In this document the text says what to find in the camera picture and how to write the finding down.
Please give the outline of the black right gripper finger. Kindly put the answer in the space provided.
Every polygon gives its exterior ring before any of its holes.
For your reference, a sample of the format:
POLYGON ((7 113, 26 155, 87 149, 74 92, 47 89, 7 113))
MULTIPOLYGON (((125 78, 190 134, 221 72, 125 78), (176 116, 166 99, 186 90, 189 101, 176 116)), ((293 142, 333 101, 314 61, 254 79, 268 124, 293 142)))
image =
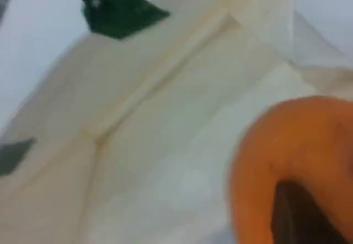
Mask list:
POLYGON ((276 185, 271 231, 274 244, 347 243, 299 184, 276 185))

